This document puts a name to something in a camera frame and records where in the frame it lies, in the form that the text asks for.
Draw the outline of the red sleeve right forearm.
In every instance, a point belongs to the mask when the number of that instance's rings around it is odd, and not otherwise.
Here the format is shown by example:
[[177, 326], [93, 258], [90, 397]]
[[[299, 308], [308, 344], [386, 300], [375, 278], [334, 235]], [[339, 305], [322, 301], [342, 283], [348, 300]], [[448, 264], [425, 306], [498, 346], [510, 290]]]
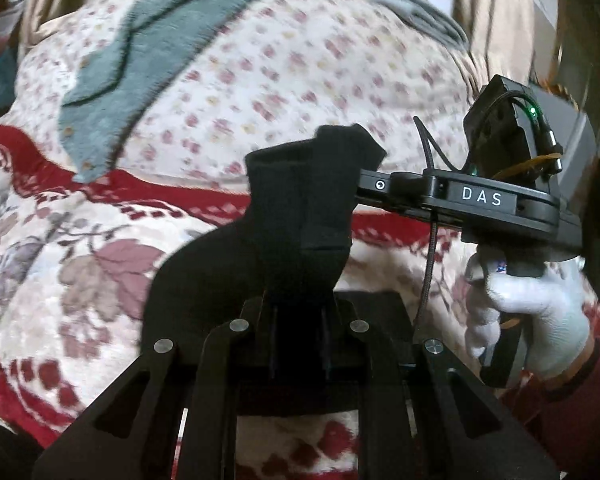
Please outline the red sleeve right forearm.
[[502, 402], [568, 479], [600, 479], [600, 336], [565, 385], [550, 390], [532, 378]]

